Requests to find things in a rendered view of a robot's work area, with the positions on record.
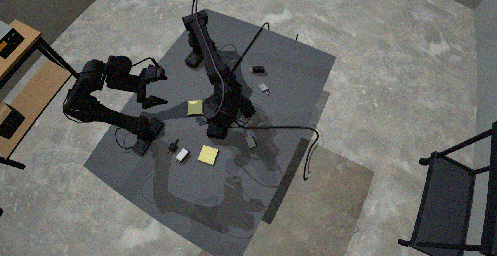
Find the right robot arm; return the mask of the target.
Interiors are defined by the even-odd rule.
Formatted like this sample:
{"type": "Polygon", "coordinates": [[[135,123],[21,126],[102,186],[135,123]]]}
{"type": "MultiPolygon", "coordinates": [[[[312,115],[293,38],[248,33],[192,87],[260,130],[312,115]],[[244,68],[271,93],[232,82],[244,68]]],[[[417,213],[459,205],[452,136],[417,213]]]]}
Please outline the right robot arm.
{"type": "MultiPolygon", "coordinates": [[[[130,66],[132,66],[130,58],[110,55],[107,63],[96,59],[88,61],[83,67],[82,72],[120,70],[130,66]]],[[[105,122],[122,127],[132,134],[136,134],[138,140],[135,142],[132,150],[143,156],[163,126],[163,121],[160,121],[156,117],[152,117],[149,121],[145,116],[134,117],[119,113],[100,104],[100,101],[96,97],[90,95],[90,93],[96,90],[102,90],[104,82],[107,83],[107,88],[123,90],[125,80],[129,80],[127,77],[131,68],[121,71],[81,73],[76,85],[67,98],[67,104],[64,105],[63,112],[82,122],[105,122]]]]}

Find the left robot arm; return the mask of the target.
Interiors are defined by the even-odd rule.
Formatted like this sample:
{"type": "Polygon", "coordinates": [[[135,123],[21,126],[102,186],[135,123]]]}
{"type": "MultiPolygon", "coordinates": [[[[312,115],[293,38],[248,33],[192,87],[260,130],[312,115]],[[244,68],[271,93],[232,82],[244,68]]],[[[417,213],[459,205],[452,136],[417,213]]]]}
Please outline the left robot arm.
{"type": "Polygon", "coordinates": [[[204,57],[204,64],[206,66],[207,75],[211,85],[214,85],[214,93],[222,99],[222,81],[217,74],[213,61],[216,64],[219,74],[222,76],[225,86],[225,97],[223,104],[225,106],[234,105],[237,101],[237,96],[229,85],[228,79],[231,78],[230,68],[228,64],[224,64],[223,60],[213,46],[213,40],[210,39],[206,24],[208,23],[208,15],[205,10],[197,12],[198,19],[196,20],[196,13],[182,17],[185,29],[190,31],[188,42],[193,48],[193,51],[185,58],[185,62],[195,66],[200,58],[204,57]]]}

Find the white plug with two brass pins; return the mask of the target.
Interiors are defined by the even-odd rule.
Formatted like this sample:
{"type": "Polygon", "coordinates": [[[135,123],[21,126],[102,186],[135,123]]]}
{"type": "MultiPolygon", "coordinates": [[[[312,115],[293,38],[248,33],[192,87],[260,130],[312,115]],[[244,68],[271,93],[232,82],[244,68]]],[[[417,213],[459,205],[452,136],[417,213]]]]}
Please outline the white plug with two brass pins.
{"type": "MultiPolygon", "coordinates": [[[[184,159],[188,156],[188,154],[189,154],[189,152],[188,152],[186,149],[184,149],[184,148],[183,148],[183,149],[181,150],[181,152],[180,152],[180,153],[176,156],[176,158],[177,158],[178,160],[180,160],[179,162],[183,162],[183,161],[184,161],[184,159]]],[[[177,159],[176,159],[176,160],[177,160],[177,159]]],[[[175,160],[175,162],[176,162],[176,160],[175,160]]],[[[179,164],[179,162],[178,162],[178,164],[179,164]]]]}

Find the black plug with two brass prongs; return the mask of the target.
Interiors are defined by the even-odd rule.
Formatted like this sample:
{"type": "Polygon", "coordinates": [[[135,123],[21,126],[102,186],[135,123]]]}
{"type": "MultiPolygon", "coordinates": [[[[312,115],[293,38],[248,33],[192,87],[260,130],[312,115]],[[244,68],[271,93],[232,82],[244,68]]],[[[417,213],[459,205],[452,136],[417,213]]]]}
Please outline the black plug with two brass prongs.
{"type": "Polygon", "coordinates": [[[263,66],[254,66],[250,70],[253,70],[253,73],[263,73],[263,66]]]}

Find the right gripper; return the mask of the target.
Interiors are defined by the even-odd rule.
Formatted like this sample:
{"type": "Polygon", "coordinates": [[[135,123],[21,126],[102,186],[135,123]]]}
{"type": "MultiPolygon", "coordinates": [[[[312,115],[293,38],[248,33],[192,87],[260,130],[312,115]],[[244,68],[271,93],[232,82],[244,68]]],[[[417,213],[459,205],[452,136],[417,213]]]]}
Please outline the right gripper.
{"type": "Polygon", "coordinates": [[[123,91],[137,93],[137,102],[142,103],[142,108],[147,109],[156,105],[167,104],[168,101],[160,99],[156,96],[150,95],[146,98],[146,84],[149,85],[150,79],[156,78],[157,67],[154,65],[149,65],[147,68],[143,68],[139,76],[128,74],[128,79],[125,80],[125,85],[123,91]]]}

